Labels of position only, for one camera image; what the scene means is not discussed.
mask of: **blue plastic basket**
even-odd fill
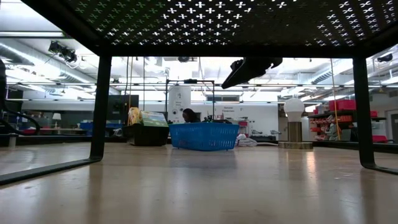
[[[189,123],[169,125],[173,147],[198,151],[228,150],[235,147],[239,125]]]

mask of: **floor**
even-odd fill
[[[78,143],[17,151],[63,151],[56,160],[67,161],[89,148]],[[398,167],[398,155],[376,157]],[[2,170],[21,168],[24,160],[3,158]],[[47,154],[30,163],[49,161]],[[196,152],[113,143],[102,162],[7,185],[0,201],[2,224],[397,223],[398,176],[362,169],[358,152],[344,149]]]

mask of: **woman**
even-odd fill
[[[186,123],[200,122],[200,119],[198,118],[197,114],[193,112],[193,110],[191,110],[190,108],[187,108],[182,112],[182,117],[184,118]]]

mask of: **perforated metal tabletop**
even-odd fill
[[[397,40],[397,0],[23,0],[97,54],[351,57]]]

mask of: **black crate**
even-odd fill
[[[169,137],[169,127],[152,127],[133,124],[122,128],[123,136],[135,146],[164,146]]]

